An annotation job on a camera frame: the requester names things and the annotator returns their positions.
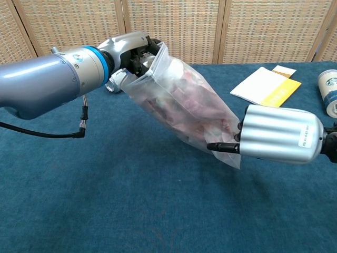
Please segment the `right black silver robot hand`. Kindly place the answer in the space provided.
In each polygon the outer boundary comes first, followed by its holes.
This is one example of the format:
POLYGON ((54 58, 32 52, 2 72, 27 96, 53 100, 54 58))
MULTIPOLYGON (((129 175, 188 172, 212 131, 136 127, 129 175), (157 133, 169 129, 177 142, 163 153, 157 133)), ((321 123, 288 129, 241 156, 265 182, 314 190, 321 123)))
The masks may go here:
POLYGON ((251 104, 239 125, 235 143, 213 142, 207 148, 263 160, 306 164, 321 153, 326 136, 319 118, 299 109, 251 104))

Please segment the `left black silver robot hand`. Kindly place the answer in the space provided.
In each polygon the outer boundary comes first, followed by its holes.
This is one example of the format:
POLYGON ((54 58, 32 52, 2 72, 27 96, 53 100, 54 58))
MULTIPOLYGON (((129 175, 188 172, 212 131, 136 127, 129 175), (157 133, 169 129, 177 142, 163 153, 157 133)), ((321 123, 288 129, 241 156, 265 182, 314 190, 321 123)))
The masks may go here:
POLYGON ((145 53, 157 55, 160 43, 160 40, 150 38, 146 32, 135 31, 110 37, 97 48, 107 56, 109 75, 120 69, 127 69, 141 77, 148 71, 148 67, 141 63, 141 58, 145 53))

